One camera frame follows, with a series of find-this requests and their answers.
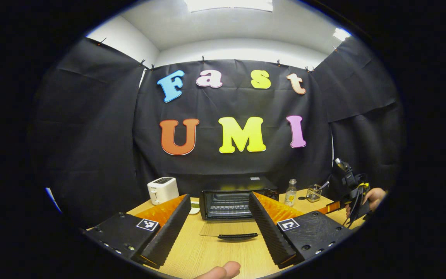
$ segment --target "toaster oven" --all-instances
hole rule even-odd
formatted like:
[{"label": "toaster oven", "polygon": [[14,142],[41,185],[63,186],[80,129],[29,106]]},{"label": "toaster oven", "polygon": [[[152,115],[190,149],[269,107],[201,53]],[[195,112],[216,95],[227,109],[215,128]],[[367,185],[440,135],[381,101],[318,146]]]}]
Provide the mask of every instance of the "toaster oven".
[{"label": "toaster oven", "polygon": [[199,198],[202,219],[253,219],[249,210],[251,192],[278,200],[278,188],[264,176],[230,176],[207,181]]}]

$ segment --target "letter f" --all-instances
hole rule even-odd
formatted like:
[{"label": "letter f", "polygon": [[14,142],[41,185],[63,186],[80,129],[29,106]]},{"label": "letter f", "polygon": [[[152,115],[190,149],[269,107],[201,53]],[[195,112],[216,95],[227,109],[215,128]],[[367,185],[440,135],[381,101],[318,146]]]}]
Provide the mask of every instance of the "letter f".
[{"label": "letter f", "polygon": [[178,88],[182,88],[183,83],[179,76],[184,75],[184,71],[178,70],[173,74],[169,74],[168,76],[165,76],[158,81],[158,84],[161,85],[161,88],[163,88],[163,91],[165,92],[165,103],[172,101],[182,94],[182,91],[176,90],[175,86]]}]

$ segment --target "wooden table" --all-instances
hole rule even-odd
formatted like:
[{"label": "wooden table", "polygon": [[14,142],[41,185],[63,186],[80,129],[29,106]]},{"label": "wooden table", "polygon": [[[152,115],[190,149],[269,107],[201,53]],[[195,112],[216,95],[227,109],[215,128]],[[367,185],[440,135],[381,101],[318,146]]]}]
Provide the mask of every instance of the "wooden table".
[{"label": "wooden table", "polygon": [[[305,196],[306,192],[306,189],[298,191],[297,197]],[[199,198],[195,197],[191,197],[190,199],[195,202],[199,201]],[[279,201],[283,203],[284,199],[285,194],[281,194]],[[315,203],[297,199],[294,208],[308,213],[323,208],[331,202],[331,200],[324,196]],[[127,213],[135,215],[153,206],[151,201],[148,200]],[[343,224],[345,221],[345,208],[329,213],[327,216],[339,224]],[[362,219],[358,219],[350,228],[353,229],[360,226],[363,222]],[[257,227],[255,222],[252,223],[250,225]],[[259,232],[257,237],[250,240],[227,242],[218,239],[216,236],[200,235],[204,224],[205,221],[202,219],[200,213],[188,215],[165,264],[157,271],[182,279],[192,279],[208,272],[217,265],[223,266],[228,261],[236,261],[241,265],[240,274],[235,277],[236,279],[255,279],[280,271],[273,263],[264,238]]]}]

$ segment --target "black fabric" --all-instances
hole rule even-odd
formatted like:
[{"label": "black fabric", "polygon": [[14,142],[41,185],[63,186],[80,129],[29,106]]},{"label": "black fabric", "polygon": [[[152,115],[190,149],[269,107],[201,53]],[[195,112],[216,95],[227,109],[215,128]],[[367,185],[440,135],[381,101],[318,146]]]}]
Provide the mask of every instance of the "black fabric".
[{"label": "black fabric", "polygon": [[[222,74],[220,88],[199,87],[200,72],[214,69]],[[251,71],[266,70],[271,87],[256,89],[251,85]],[[165,103],[165,94],[157,81],[177,71],[184,71],[180,97]],[[292,89],[287,75],[296,73],[307,92],[299,95]],[[291,148],[292,133],[287,116],[300,115],[306,146]],[[243,128],[249,117],[261,117],[264,152],[221,154],[223,129],[218,119],[234,117]],[[177,120],[175,143],[185,143],[184,119],[197,118],[196,144],[186,155],[167,154],[161,147],[163,120]],[[291,178],[297,187],[326,181],[331,169],[331,131],[322,108],[317,83],[304,69],[269,62],[249,60],[211,60],[162,66],[146,71],[139,89],[135,111],[134,139],[140,170],[140,184],[145,187],[161,176],[177,178],[181,194],[198,196],[202,185],[193,178],[224,174],[260,174],[283,193]]]},{"label": "black fabric", "polygon": [[83,39],[47,72],[29,142],[39,187],[82,228],[146,200],[136,187],[132,123],[143,68]]},{"label": "black fabric", "polygon": [[[354,174],[366,173],[371,188],[389,189],[405,145],[403,111],[391,75],[370,49],[349,37],[312,76],[330,122],[334,157],[348,162]],[[333,172],[328,198],[339,200],[348,191]]]}]

